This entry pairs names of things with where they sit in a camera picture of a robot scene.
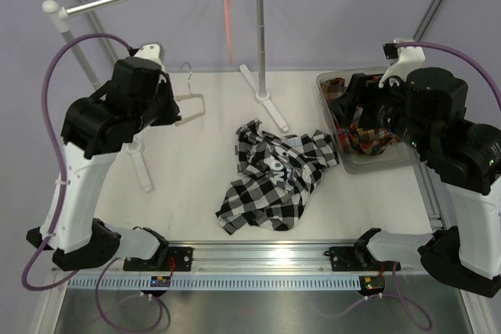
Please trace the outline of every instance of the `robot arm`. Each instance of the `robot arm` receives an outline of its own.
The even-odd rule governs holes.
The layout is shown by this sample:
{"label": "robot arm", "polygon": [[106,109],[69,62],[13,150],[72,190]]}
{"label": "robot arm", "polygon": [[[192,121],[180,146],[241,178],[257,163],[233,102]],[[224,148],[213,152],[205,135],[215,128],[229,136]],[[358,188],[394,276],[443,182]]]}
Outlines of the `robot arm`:
{"label": "robot arm", "polygon": [[62,136],[68,181],[60,182],[67,185],[61,217],[49,234],[57,185],[45,223],[27,233],[35,247],[52,236],[52,261],[64,271],[97,268],[114,257],[139,258],[152,269],[165,262],[168,242],[155,231],[115,228],[94,218],[106,174],[123,144],[149,125],[181,119],[163,67],[137,56],[118,60],[111,80],[67,111]]}
{"label": "robot arm", "polygon": [[397,63],[384,75],[354,75],[330,108],[349,127],[361,106],[360,127],[385,127],[413,147],[446,183],[457,227],[425,235],[372,229],[355,244],[359,259],[422,264],[440,282],[492,297],[501,288],[501,131],[464,119],[467,83],[420,68],[420,48],[384,47]]}

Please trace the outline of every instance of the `black and white plaid shirt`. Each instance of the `black and white plaid shirt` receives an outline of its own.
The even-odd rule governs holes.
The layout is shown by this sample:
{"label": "black and white plaid shirt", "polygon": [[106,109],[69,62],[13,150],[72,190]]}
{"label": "black and white plaid shirt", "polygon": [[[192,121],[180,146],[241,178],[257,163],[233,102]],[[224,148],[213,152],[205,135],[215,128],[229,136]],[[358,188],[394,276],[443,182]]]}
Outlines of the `black and white plaid shirt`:
{"label": "black and white plaid shirt", "polygon": [[259,131],[252,120],[236,132],[236,163],[244,175],[233,181],[221,209],[219,224],[231,235],[246,223],[270,230],[290,230],[322,173],[339,163],[332,136],[280,138]]}

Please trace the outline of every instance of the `white tabletop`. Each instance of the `white tabletop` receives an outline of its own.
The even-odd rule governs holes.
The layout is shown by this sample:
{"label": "white tabletop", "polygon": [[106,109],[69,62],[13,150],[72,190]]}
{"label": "white tabletop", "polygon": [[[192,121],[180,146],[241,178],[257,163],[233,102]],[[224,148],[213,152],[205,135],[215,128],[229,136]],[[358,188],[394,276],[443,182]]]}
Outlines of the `white tabletop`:
{"label": "white tabletop", "polygon": [[[315,79],[320,72],[269,72],[272,101],[290,127],[288,134],[328,131]],[[185,94],[188,74],[172,74],[176,95]],[[150,127],[140,136],[155,189],[139,186],[132,159],[119,153],[99,198],[96,217],[119,227],[150,227],[168,240],[277,241],[357,239],[371,227],[391,232],[431,230],[411,167],[350,175],[330,168],[288,232],[244,226],[228,235],[218,224],[229,183],[235,180],[236,129],[258,117],[261,129],[280,135],[240,73],[193,74],[193,92],[205,96],[207,114],[181,127]],[[190,115],[201,105],[183,103]]]}

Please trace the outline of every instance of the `black mounting bracket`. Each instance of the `black mounting bracket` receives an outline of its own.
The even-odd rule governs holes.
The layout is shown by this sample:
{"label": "black mounting bracket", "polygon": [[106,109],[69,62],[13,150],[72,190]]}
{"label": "black mounting bracket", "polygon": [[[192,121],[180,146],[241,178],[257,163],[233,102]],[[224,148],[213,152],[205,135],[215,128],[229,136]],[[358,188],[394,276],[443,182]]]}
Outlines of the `black mounting bracket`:
{"label": "black mounting bracket", "polygon": [[390,271],[393,268],[394,261],[379,262],[374,259],[362,264],[355,255],[354,246],[331,246],[324,252],[324,256],[329,257],[332,271],[380,271],[381,264],[384,264],[384,270]]}
{"label": "black mounting bracket", "polygon": [[377,261],[367,249],[370,239],[381,231],[371,228],[353,244],[353,246],[331,246],[324,252],[329,257],[332,271],[390,271],[395,261]]}
{"label": "black mounting bracket", "polygon": [[152,267],[148,260],[131,258],[124,262],[124,271],[170,271],[169,260],[175,262],[175,271],[191,271],[193,262],[193,248],[190,246],[169,246],[165,261],[160,267]]}

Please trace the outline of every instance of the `plastic bin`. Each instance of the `plastic bin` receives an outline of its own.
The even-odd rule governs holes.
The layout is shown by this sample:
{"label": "plastic bin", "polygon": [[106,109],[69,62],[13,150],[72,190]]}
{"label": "plastic bin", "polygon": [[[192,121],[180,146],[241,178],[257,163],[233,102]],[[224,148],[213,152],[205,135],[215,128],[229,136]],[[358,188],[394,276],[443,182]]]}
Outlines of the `plastic bin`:
{"label": "plastic bin", "polygon": [[331,115],[329,107],[327,106],[326,98],[322,92],[322,82],[335,77],[342,77],[344,78],[346,84],[349,84],[353,74],[382,74],[386,69],[387,67],[385,66],[376,66],[356,70],[339,70],[320,74],[316,79],[316,84],[319,88],[320,101],[323,106],[323,115],[330,131],[336,139],[337,148],[344,169],[349,174],[361,174],[372,171],[387,170],[395,167],[414,165],[419,162],[416,152],[403,142],[387,146],[384,152],[377,156],[360,155],[354,152],[346,153],[343,150],[339,135],[337,134],[336,126],[333,121],[333,114]]}

